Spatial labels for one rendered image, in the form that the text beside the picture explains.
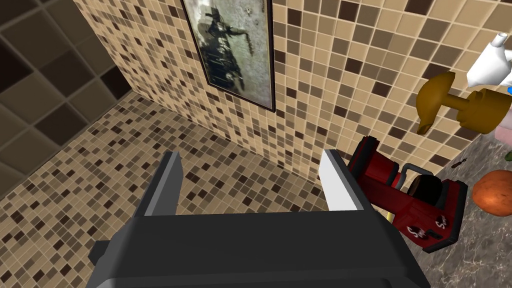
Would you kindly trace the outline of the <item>red coffee machine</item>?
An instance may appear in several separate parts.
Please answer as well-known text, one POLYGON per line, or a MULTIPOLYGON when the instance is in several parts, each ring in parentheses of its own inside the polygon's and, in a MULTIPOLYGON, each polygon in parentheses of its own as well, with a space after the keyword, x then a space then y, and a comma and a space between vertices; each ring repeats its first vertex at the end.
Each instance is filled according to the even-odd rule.
POLYGON ((411 163, 400 167, 377 150, 379 143, 363 137, 347 165, 369 202, 394 215, 391 223, 425 253, 455 244, 468 186, 411 163))

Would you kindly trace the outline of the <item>white spray bottle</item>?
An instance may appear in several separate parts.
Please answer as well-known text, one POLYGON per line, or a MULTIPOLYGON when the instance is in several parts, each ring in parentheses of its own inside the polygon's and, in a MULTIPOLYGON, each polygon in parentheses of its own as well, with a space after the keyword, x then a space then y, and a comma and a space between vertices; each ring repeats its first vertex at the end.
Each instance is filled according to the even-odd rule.
POLYGON ((505 48, 508 34, 498 33, 466 74, 469 88, 481 85, 512 87, 512 50, 505 48))

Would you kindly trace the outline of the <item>pink box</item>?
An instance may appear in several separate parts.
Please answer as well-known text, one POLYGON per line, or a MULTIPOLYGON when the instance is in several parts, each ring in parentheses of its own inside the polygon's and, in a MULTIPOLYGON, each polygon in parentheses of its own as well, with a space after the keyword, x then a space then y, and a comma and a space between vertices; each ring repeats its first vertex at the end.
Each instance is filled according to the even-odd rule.
POLYGON ((494 138, 512 147, 512 114, 508 114, 495 128, 494 138))

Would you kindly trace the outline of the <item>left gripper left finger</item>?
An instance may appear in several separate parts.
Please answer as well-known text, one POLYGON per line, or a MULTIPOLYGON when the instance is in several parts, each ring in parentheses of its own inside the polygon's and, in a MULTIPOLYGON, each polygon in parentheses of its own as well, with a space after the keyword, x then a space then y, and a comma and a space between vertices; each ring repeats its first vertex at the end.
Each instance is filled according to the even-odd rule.
POLYGON ((166 151, 135 210, 135 216, 175 215, 182 183, 180 154, 177 151, 166 151))

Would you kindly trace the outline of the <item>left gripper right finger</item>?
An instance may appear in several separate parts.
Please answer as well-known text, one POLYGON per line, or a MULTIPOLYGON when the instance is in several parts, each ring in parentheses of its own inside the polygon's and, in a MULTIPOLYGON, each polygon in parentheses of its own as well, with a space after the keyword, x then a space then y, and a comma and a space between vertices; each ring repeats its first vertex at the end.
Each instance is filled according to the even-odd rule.
POLYGON ((374 210, 336 149, 323 150, 318 176, 329 211, 374 210))

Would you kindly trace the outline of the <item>brown paper towel holder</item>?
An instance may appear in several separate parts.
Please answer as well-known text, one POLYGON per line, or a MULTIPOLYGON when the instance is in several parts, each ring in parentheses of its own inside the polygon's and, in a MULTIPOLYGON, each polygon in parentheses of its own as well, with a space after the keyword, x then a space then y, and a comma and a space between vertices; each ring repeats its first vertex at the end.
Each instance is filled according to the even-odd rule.
POLYGON ((489 134, 501 126, 512 130, 512 95, 482 88, 467 98, 449 94, 456 74, 447 71, 428 80, 419 90, 415 108, 419 117, 418 135, 425 135, 434 124, 442 106, 457 110, 461 127, 489 134))

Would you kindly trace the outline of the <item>framed grey wall picture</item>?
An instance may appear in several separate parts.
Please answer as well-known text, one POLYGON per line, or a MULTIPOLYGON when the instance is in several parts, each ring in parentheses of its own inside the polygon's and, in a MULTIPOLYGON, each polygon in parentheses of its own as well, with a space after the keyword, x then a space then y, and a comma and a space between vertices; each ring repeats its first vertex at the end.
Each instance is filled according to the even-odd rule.
POLYGON ((271 0, 180 0, 207 83, 274 112, 271 0))

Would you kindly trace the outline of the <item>orange round fruit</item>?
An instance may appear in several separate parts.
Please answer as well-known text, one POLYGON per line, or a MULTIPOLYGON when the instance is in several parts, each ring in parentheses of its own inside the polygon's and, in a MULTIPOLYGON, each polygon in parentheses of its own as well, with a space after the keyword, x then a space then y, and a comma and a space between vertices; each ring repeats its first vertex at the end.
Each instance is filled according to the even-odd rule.
POLYGON ((512 171, 491 171, 475 183, 472 200, 485 212, 495 217, 512 215, 512 171))

